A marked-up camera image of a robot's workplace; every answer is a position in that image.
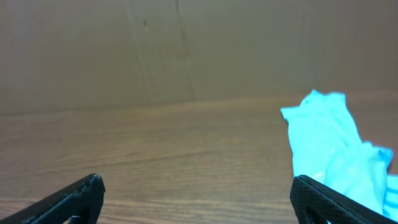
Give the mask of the light blue t-shirt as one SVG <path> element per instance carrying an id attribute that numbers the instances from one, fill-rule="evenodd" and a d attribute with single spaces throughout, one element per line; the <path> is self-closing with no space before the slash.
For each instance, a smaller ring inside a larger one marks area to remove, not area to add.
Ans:
<path id="1" fill-rule="evenodd" d="M 344 93 L 312 90 L 298 106 L 282 107 L 294 176 L 307 175 L 391 220 L 397 220 L 393 150 L 363 141 Z"/>

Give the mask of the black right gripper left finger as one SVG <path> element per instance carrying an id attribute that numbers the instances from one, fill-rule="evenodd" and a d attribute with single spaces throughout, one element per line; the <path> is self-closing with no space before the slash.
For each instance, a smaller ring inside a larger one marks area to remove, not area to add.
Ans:
<path id="1" fill-rule="evenodd" d="M 1 224 L 96 224 L 106 189 L 102 177 L 90 174 L 1 220 Z"/>

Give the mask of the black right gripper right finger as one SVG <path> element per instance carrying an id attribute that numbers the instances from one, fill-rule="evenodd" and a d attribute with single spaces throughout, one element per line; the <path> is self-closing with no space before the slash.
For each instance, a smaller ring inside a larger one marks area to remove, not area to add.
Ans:
<path id="1" fill-rule="evenodd" d="M 293 179 L 290 201 L 300 224 L 397 224 L 306 175 Z"/>

